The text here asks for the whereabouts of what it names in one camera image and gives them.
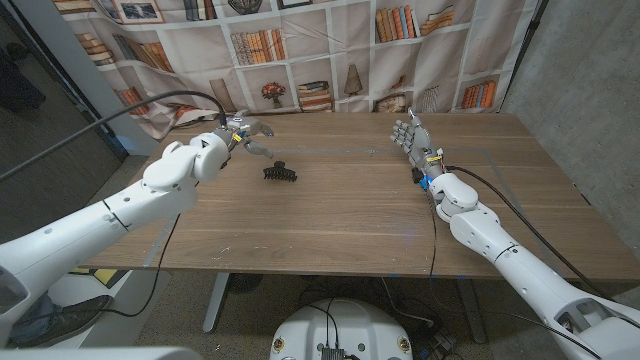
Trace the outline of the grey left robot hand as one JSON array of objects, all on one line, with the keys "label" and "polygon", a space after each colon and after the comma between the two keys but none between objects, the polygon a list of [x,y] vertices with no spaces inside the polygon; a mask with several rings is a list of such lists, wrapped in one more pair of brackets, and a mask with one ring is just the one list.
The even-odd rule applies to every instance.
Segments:
[{"label": "grey left robot hand", "polygon": [[251,139],[252,136],[263,134],[266,137],[274,135],[271,127],[261,120],[246,116],[244,112],[236,113],[227,117],[213,131],[227,144],[228,150],[232,151],[236,146],[242,145],[247,152],[253,155],[263,155],[269,159],[273,157],[273,152],[263,144]]}]

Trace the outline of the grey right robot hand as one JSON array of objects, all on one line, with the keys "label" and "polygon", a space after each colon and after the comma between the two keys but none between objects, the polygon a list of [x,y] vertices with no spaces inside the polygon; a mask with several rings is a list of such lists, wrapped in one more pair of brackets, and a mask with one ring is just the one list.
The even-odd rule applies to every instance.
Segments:
[{"label": "grey right robot hand", "polygon": [[430,184],[446,172],[442,163],[443,151],[433,148],[430,133],[411,107],[408,116],[408,122],[396,121],[390,140],[407,154],[412,165],[412,181],[428,190]]}]

